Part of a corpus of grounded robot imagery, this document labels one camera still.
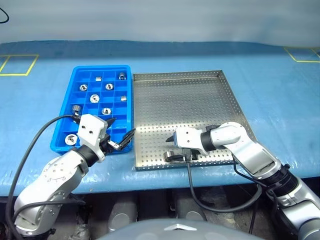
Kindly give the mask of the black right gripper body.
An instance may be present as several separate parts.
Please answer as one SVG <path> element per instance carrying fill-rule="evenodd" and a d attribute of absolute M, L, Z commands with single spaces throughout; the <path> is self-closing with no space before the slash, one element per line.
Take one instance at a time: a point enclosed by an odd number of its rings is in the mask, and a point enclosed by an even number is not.
<path fill-rule="evenodd" d="M 191 148 L 183 148 L 182 149 L 182 156 L 185 161 L 196 161 L 198 160 L 198 155 L 200 152 L 196 149 Z"/>

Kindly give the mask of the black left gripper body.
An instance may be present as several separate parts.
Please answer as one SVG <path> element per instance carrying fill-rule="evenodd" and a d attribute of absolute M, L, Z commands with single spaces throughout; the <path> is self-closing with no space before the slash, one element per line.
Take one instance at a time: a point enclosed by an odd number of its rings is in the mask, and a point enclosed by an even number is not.
<path fill-rule="evenodd" d="M 111 140 L 111 136 L 109 134 L 105 134 L 104 138 L 100 140 L 99 147 L 103 152 L 113 152 L 120 149 L 120 145 Z"/>

